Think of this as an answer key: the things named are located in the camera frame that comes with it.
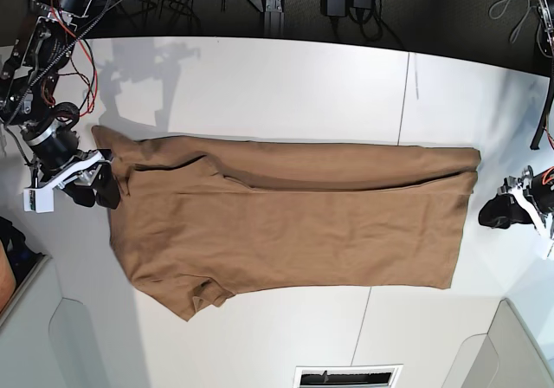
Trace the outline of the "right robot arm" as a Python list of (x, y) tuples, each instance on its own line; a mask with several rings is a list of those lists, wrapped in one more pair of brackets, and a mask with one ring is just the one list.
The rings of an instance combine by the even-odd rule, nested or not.
[(75, 128), (95, 108), (98, 75), (86, 77), (79, 104), (58, 101), (55, 89), (64, 68), (73, 66), (75, 48), (94, 64), (87, 34), (100, 22), (112, 0), (29, 0), (10, 56), (1, 67), (1, 126), (15, 141), (31, 184), (23, 191), (27, 212), (49, 213), (55, 191), (75, 204), (99, 205), (110, 210), (120, 202), (113, 177), (112, 154), (107, 149), (82, 151)]

